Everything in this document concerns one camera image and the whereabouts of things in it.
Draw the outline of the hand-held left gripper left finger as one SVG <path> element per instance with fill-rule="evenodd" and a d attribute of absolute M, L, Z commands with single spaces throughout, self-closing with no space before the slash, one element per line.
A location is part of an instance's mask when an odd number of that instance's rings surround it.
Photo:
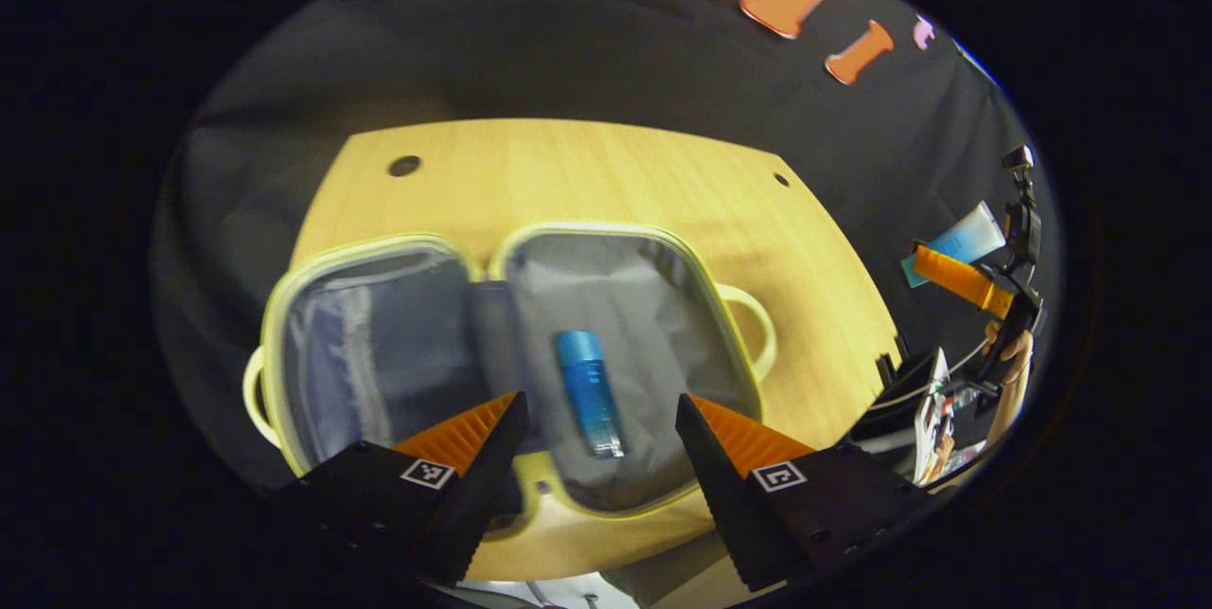
<path fill-rule="evenodd" d="M 376 564 L 454 586 L 471 567 L 527 432 L 527 395 L 515 389 L 394 448 L 351 442 L 269 501 Z"/>

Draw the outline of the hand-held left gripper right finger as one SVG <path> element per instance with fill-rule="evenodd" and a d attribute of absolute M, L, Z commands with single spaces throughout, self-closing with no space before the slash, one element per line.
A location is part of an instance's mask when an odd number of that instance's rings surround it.
<path fill-rule="evenodd" d="M 721 403 L 685 393 L 675 427 L 741 582 L 806 587 L 882 550 L 932 497 L 865 450 L 814 450 Z"/>

